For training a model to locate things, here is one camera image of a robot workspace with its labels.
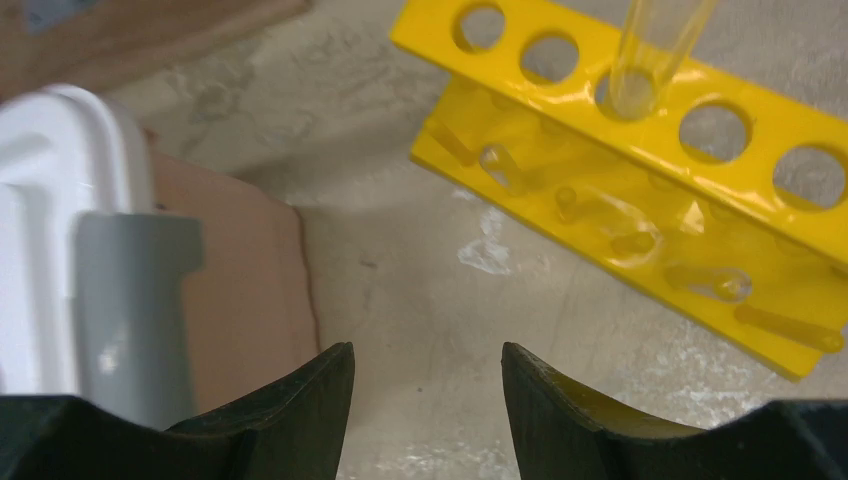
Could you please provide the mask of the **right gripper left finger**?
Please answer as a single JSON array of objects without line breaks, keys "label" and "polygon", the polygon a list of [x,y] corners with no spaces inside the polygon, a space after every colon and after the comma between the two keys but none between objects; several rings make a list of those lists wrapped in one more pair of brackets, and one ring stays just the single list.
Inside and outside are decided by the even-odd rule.
[{"label": "right gripper left finger", "polygon": [[333,479],[354,387],[352,343],[160,431],[78,397],[1,399],[4,479]]}]

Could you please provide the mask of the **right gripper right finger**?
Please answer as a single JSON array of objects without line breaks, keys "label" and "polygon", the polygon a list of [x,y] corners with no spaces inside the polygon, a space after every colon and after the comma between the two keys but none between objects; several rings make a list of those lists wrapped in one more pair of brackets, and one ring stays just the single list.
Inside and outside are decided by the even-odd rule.
[{"label": "right gripper right finger", "polygon": [[502,383],[523,479],[844,479],[847,403],[775,400],[713,429],[665,420],[517,343]]}]

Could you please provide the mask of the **pink plastic bin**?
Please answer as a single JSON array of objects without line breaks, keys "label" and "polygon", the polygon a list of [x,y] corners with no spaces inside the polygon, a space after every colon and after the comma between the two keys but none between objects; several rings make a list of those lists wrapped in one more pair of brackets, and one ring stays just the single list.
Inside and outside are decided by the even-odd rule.
[{"label": "pink plastic bin", "polygon": [[240,179],[151,152],[165,213],[201,223],[203,266],[182,284],[196,407],[216,409],[320,352],[297,211]]}]

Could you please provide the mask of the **white plastic bin lid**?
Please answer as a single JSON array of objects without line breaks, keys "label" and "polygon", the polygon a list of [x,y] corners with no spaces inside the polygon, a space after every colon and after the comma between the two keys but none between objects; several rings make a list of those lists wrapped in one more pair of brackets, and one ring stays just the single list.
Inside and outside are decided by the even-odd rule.
[{"label": "white plastic bin lid", "polygon": [[1,107],[1,391],[76,394],[75,238],[88,213],[155,209],[146,138],[120,105],[54,84]]}]

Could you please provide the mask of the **clear glass test tube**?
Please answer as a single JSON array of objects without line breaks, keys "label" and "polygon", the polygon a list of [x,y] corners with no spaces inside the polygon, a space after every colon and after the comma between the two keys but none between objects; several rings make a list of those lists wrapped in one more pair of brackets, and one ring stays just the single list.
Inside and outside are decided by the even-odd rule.
[{"label": "clear glass test tube", "polygon": [[606,101],[614,115],[650,115],[703,32],[712,0],[635,0],[621,32]]}]

